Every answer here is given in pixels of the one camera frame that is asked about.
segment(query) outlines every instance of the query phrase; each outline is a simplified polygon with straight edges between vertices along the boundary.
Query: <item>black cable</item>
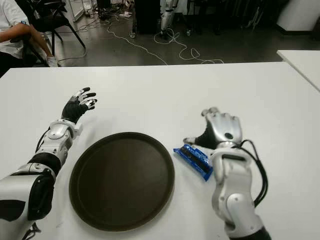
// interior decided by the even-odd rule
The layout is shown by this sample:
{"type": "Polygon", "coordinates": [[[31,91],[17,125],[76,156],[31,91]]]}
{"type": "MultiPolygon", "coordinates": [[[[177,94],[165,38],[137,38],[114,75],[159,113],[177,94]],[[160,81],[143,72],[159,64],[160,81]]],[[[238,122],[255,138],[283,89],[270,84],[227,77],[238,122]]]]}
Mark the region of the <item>black cable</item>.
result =
{"type": "Polygon", "coordinates": [[[256,165],[257,165],[257,167],[259,168],[259,170],[260,170],[260,172],[261,172],[261,175],[262,175],[262,177],[264,178],[264,182],[262,182],[262,187],[263,187],[263,183],[264,183],[264,192],[260,192],[260,194],[258,195],[258,197],[257,197],[257,199],[259,199],[259,203],[265,198],[265,196],[266,196],[266,194],[267,194],[267,191],[268,191],[268,177],[267,177],[267,173],[266,173],[266,170],[265,170],[265,168],[264,168],[264,166],[263,166],[263,164],[262,164],[262,162],[260,161],[260,158],[259,158],[259,156],[258,156],[258,152],[257,152],[257,149],[256,149],[256,146],[255,146],[255,144],[251,141],[251,140],[249,140],[249,139],[246,139],[246,140],[244,140],[244,141],[242,141],[242,143],[240,144],[240,146],[242,146],[244,143],[246,143],[246,142],[248,142],[248,143],[250,143],[251,144],[251,146],[252,146],[252,148],[253,148],[253,150],[254,150],[254,153],[255,153],[255,156],[256,156],[256,161],[255,161],[255,163],[256,163],[256,165]]]}
{"type": "Polygon", "coordinates": [[[49,127],[48,130],[45,131],[45,132],[42,134],[42,136],[40,137],[40,139],[39,139],[39,141],[38,141],[38,143],[37,143],[37,145],[36,145],[36,148],[35,148],[35,153],[39,150],[40,145],[41,145],[41,141],[42,141],[42,139],[44,138],[44,135],[45,135],[49,130],[50,130],[50,127],[49,127]]]}
{"type": "Polygon", "coordinates": [[[261,203],[261,201],[265,198],[265,196],[267,195],[267,192],[268,192],[269,182],[268,182],[266,170],[265,170],[262,162],[260,161],[257,149],[251,140],[246,139],[246,140],[242,141],[240,145],[234,146],[234,148],[237,148],[237,149],[240,149],[240,150],[246,152],[251,158],[253,158],[255,161],[255,164],[257,165],[257,167],[260,171],[260,174],[262,177],[262,187],[261,187],[260,193],[258,194],[256,199],[254,200],[254,206],[257,207],[261,203]],[[249,152],[247,149],[242,147],[245,142],[249,142],[252,145],[252,148],[255,153],[255,157],[253,156],[253,154],[251,152],[249,152]]]}
{"type": "Polygon", "coordinates": [[[41,233],[41,230],[38,228],[37,224],[34,222],[32,224],[32,229],[29,229],[28,231],[26,231],[22,240],[30,240],[36,235],[36,233],[41,233]]]}

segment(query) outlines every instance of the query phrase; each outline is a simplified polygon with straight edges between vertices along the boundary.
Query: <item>white table in background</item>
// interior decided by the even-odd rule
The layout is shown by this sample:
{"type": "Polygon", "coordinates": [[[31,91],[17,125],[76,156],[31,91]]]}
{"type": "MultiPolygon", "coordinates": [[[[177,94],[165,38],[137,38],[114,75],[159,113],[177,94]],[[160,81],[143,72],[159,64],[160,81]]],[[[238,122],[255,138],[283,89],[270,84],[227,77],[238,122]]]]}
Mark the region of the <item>white table in background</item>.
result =
{"type": "Polygon", "coordinates": [[[320,51],[278,50],[276,53],[320,92],[320,51]]]}
{"type": "MultiPolygon", "coordinates": [[[[57,182],[50,214],[39,220],[35,240],[227,240],[212,209],[212,176],[204,180],[173,148],[205,129],[204,108],[238,116],[269,178],[269,192],[256,212],[273,239],[317,239],[319,198],[319,93],[286,62],[213,65],[11,69],[0,79],[0,178],[33,155],[36,143],[69,97],[90,86],[96,109],[80,119],[57,182]],[[159,140],[172,156],[171,202],[152,222],[129,232],[104,232],[84,223],[69,199],[69,179],[80,155],[119,132],[141,132],[159,140]]],[[[253,196],[261,177],[253,169],[253,196]]]]}

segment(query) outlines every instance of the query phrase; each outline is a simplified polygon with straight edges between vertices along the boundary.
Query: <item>black robotic glove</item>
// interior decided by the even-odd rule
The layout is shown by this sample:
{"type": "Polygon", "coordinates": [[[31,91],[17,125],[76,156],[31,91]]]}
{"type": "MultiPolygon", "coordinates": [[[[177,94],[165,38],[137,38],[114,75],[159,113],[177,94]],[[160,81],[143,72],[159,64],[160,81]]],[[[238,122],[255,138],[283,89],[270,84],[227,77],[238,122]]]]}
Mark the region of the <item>black robotic glove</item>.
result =
{"type": "Polygon", "coordinates": [[[95,108],[97,99],[92,99],[96,95],[90,92],[90,87],[85,87],[76,92],[63,108],[61,118],[77,124],[79,118],[87,111],[95,108]]]}
{"type": "Polygon", "coordinates": [[[202,111],[205,117],[206,129],[198,137],[187,137],[183,139],[185,144],[199,145],[208,149],[216,149],[220,143],[240,144],[242,141],[242,130],[238,117],[229,113],[220,113],[216,107],[202,111]]]}

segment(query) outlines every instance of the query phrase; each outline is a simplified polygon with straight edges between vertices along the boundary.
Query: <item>white sneaker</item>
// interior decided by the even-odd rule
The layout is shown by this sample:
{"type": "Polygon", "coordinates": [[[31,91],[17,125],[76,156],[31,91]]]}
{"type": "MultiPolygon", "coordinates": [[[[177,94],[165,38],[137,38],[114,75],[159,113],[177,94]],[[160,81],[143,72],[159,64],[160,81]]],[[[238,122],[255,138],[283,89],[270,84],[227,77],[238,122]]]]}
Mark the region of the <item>white sneaker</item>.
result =
{"type": "Polygon", "coordinates": [[[58,66],[58,62],[57,59],[54,56],[47,56],[46,57],[46,62],[48,63],[50,68],[57,68],[58,66]]]}

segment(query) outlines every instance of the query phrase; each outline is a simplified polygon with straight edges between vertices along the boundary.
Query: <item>chair leg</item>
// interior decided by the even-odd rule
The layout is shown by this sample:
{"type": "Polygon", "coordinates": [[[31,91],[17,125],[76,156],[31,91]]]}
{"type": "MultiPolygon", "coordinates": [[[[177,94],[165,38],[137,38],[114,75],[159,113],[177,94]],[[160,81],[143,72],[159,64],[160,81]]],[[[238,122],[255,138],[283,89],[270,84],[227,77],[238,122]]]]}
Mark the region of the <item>chair leg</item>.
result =
{"type": "Polygon", "coordinates": [[[77,34],[77,32],[74,30],[74,28],[73,28],[70,24],[68,24],[67,26],[71,29],[71,31],[72,31],[73,34],[76,36],[76,38],[78,39],[78,41],[80,42],[80,44],[82,45],[82,47],[83,47],[83,48],[86,48],[86,45],[85,45],[84,42],[81,40],[81,38],[79,37],[79,35],[77,34]]]}
{"type": "Polygon", "coordinates": [[[63,42],[62,37],[56,32],[56,30],[53,30],[54,34],[60,39],[61,42],[63,42]]]}
{"type": "Polygon", "coordinates": [[[33,52],[33,54],[40,60],[40,62],[45,65],[46,67],[48,67],[47,62],[41,57],[41,55],[34,49],[34,47],[29,44],[26,43],[27,47],[31,50],[31,52],[33,52]]]}
{"type": "Polygon", "coordinates": [[[55,31],[51,31],[52,35],[52,43],[51,43],[51,48],[52,48],[52,55],[55,55],[55,31]]]}

